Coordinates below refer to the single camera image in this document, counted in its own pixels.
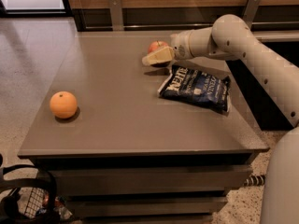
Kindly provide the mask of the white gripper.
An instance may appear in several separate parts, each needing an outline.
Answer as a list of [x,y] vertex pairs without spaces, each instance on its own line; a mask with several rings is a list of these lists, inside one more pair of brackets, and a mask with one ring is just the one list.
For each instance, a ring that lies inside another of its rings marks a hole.
[[170,45],[157,48],[142,58],[142,63],[146,66],[155,64],[168,63],[174,59],[188,60],[192,58],[190,49],[190,36],[192,30],[183,31],[177,34],[170,35]]

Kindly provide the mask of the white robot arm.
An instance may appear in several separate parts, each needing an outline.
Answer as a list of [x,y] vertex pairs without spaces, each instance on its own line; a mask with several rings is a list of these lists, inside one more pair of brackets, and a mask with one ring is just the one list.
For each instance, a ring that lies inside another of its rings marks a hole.
[[171,35],[168,46],[147,54],[142,63],[195,57],[241,61],[293,126],[271,153],[260,224],[299,224],[299,68],[261,43],[246,22],[232,14],[209,28]]

